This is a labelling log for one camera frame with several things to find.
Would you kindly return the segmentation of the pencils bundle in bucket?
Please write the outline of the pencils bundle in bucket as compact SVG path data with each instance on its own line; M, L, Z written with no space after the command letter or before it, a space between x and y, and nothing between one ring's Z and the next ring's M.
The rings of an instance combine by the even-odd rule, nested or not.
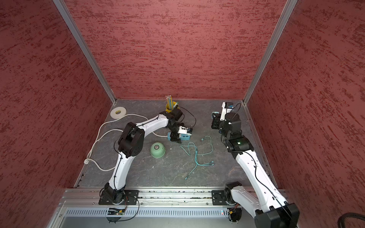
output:
M173 101L172 101L171 95L167 95L165 97L166 97L167 103L170 104L170 106L172 106Z

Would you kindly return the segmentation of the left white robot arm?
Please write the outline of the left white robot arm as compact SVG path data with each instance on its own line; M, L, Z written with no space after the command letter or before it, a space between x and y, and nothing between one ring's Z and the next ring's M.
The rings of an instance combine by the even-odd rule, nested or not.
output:
M170 130L170 141L181 143L180 135L191 135L193 129L179 119L183 112L174 108L171 112L160 112L156 117L141 123L129 122L118 140L118 160L112 177L100 192L99 205L120 205L127 202L126 178L135 157L143 149L144 139L161 128Z

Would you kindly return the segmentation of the teal power strip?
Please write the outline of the teal power strip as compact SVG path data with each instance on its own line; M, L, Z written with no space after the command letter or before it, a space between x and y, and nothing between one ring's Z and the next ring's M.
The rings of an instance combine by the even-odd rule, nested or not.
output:
M190 135L187 134L179 134L179 139L181 139L182 141L189 141L190 140ZM167 139L170 141L171 140L171 132L167 133Z

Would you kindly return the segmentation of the yellow metal bucket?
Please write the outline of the yellow metal bucket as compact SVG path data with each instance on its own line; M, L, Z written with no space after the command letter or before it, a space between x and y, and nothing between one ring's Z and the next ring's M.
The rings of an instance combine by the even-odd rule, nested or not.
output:
M172 106L170 104L166 104L166 112L171 113L173 111L174 102L172 103Z

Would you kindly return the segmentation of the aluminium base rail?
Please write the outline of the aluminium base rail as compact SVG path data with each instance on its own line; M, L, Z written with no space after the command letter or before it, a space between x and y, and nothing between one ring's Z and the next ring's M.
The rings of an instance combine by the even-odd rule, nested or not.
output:
M253 228L258 212L281 210L284 192L251 187L136 187L109 203L96 188L65 191L51 228Z

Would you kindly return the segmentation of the white tape roll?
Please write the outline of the white tape roll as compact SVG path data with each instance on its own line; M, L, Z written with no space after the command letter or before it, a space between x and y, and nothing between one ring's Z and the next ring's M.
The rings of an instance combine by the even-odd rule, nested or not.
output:
M126 108L125 107L116 107L114 108L111 112L110 112L110 116L113 119L120 119L123 118L125 115L127 114Z

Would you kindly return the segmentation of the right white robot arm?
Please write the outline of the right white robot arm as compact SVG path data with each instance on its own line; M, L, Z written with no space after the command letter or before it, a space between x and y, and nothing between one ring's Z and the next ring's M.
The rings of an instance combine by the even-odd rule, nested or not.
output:
M253 217L258 228L297 227L298 207L289 203L268 177L254 147L242 134L240 116L235 112L213 112L212 119L212 129L219 131L222 143L243 169L256 193L252 196L238 182L230 183L225 187L225 201L239 204L241 210Z

